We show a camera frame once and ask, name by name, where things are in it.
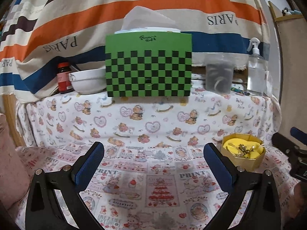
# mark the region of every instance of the yellow box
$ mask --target yellow box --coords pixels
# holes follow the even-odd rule
[[[246,141],[252,141],[257,142],[259,144],[263,144],[263,141],[261,141],[259,138],[250,135],[250,134],[242,134],[242,133],[233,133],[228,136],[225,136],[223,138],[222,142],[222,148],[221,153],[223,156],[226,156],[230,159],[230,161],[237,167],[241,166],[242,168],[245,168],[247,171],[252,172],[255,169],[257,169],[260,164],[262,163],[262,160],[266,154],[266,149],[264,148],[263,153],[257,158],[257,159],[250,159],[250,158],[242,158],[242,157],[236,157],[233,154],[231,154],[228,150],[226,150],[223,145],[226,141],[232,138],[241,138]]]

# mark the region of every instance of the screw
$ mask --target screw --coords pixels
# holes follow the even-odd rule
[[[266,174],[267,176],[270,176],[270,175],[272,175],[272,172],[271,172],[270,170],[266,170],[266,171],[265,171],[265,174]]]
[[[237,170],[238,170],[239,172],[244,172],[244,171],[245,171],[245,168],[242,168],[241,166],[237,166]]]
[[[64,171],[68,171],[71,169],[71,166],[70,165],[65,165],[63,168],[62,168]]]
[[[38,170],[35,171],[35,173],[36,173],[37,175],[39,175],[39,174],[42,173],[42,170],[41,170],[41,169],[38,169]]]

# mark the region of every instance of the spray bottle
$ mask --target spray bottle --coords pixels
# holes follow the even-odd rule
[[[248,86],[247,91],[262,96],[266,87],[265,81],[265,64],[264,59],[260,55],[258,46],[259,39],[250,39],[247,51],[253,49],[253,54],[248,58]]]

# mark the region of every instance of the pink fabric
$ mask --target pink fabric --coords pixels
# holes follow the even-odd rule
[[[30,184],[29,175],[15,151],[4,114],[0,114],[0,200],[8,209],[20,200]]]

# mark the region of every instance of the red bottle cap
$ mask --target red bottle cap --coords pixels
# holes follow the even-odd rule
[[[59,64],[58,64],[58,68],[61,68],[61,67],[69,67],[69,66],[70,66],[69,62],[62,62],[62,63],[59,63]]]

